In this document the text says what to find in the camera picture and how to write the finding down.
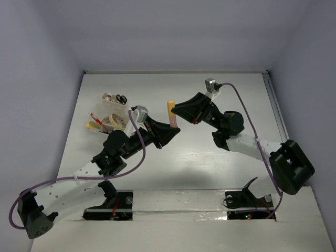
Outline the pink glue bottle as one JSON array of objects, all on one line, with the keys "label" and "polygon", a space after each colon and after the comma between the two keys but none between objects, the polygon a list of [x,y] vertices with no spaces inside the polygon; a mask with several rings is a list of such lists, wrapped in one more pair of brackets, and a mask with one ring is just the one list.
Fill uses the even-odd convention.
[{"label": "pink glue bottle", "polygon": [[169,122],[170,122],[170,127],[178,128],[176,115],[174,113],[169,113]]}]

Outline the orange marker cap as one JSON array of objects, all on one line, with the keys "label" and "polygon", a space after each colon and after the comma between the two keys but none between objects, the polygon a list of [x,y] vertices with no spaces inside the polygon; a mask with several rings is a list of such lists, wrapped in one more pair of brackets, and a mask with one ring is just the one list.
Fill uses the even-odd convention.
[{"label": "orange marker cap", "polygon": [[168,102],[167,102],[167,110],[168,110],[169,115],[174,114],[174,113],[172,112],[172,109],[173,109],[174,107],[175,107],[175,102],[174,102],[174,101],[168,101]]}]

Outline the beige masking tape roll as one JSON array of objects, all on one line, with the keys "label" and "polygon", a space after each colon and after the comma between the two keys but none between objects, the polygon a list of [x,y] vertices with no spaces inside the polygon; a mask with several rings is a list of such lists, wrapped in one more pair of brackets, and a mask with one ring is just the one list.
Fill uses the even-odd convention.
[{"label": "beige masking tape roll", "polygon": [[115,113],[111,114],[109,116],[110,118],[110,122],[112,124],[112,126],[116,129],[116,130],[125,130],[128,124],[128,119],[123,118],[120,115],[117,115]]}]

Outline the black handled scissors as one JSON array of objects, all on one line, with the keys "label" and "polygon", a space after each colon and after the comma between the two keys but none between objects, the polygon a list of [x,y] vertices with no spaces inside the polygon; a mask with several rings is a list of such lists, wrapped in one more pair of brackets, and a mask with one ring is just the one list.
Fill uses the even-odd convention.
[{"label": "black handled scissors", "polygon": [[128,99],[126,98],[126,96],[120,95],[120,94],[116,95],[116,100],[122,105],[126,105],[128,102]]}]

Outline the clear tape roll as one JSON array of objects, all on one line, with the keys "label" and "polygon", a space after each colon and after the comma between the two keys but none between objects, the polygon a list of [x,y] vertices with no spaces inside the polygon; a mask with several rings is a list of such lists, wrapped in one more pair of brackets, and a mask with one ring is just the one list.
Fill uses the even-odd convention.
[{"label": "clear tape roll", "polygon": [[105,117],[105,118],[102,120],[102,124],[108,124],[108,125],[111,125],[110,118],[109,118],[109,117]]}]

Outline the pink white stapler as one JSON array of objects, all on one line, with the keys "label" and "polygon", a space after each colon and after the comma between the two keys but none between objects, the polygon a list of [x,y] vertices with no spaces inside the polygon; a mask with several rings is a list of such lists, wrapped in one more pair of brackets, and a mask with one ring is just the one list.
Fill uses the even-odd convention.
[{"label": "pink white stapler", "polygon": [[106,97],[105,97],[105,100],[112,101],[112,95],[107,94]]}]

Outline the red gel pen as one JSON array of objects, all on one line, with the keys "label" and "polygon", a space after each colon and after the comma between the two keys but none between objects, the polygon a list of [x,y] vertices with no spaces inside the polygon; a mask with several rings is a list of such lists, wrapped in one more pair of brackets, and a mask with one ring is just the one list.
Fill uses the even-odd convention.
[{"label": "red gel pen", "polygon": [[96,123],[102,125],[102,122],[93,113],[91,113],[90,116],[95,120]]}]

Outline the yellow highlighter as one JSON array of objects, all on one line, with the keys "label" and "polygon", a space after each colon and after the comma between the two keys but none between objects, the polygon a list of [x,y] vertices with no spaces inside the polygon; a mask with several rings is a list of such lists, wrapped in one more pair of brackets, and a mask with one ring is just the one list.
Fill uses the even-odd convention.
[{"label": "yellow highlighter", "polygon": [[89,130],[100,130],[101,129],[101,125],[95,121],[90,121],[86,123],[86,127]]}]

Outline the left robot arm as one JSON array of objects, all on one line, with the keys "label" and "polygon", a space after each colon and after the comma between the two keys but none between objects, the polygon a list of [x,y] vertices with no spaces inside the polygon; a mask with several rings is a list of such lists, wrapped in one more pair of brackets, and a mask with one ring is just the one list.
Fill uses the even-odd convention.
[{"label": "left robot arm", "polygon": [[88,208],[97,196],[101,208],[115,207],[119,193],[111,180],[139,168],[148,145],[161,149],[180,132],[179,128],[150,117],[140,127],[133,119],[129,123],[130,135],[122,130],[110,132],[102,151],[73,175],[41,182],[20,193],[11,210],[17,211],[23,224],[21,229],[29,239],[44,235],[55,222]]}]

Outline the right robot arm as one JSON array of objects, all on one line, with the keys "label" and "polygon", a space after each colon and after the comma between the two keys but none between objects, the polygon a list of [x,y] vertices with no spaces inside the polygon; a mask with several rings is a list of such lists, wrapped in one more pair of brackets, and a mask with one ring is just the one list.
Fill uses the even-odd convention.
[{"label": "right robot arm", "polygon": [[192,124],[205,122],[214,127],[216,131],[212,136],[218,148],[264,163],[268,175],[249,181],[247,190],[241,194],[243,202],[248,206],[255,205],[268,194],[295,195],[315,173],[297,142],[271,142],[261,140],[257,135],[244,134],[242,114],[237,111],[220,112],[205,94],[198,93],[192,99],[176,104],[171,111]]}]

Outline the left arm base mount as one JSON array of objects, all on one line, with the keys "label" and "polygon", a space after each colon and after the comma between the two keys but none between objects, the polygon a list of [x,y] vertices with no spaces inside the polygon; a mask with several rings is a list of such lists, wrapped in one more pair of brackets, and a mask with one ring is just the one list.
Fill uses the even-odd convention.
[{"label": "left arm base mount", "polygon": [[86,221],[131,221],[133,220],[133,191],[119,191],[111,205],[103,203],[84,210],[82,218]]}]

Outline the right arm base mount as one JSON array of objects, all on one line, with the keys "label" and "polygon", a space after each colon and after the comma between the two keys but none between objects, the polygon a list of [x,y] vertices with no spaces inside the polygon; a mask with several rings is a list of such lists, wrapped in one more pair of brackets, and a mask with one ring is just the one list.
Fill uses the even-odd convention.
[{"label": "right arm base mount", "polygon": [[267,203],[265,197],[256,198],[249,190],[256,179],[257,177],[250,180],[241,190],[225,192],[222,205],[228,209],[228,220],[267,219],[273,212],[272,198]]}]

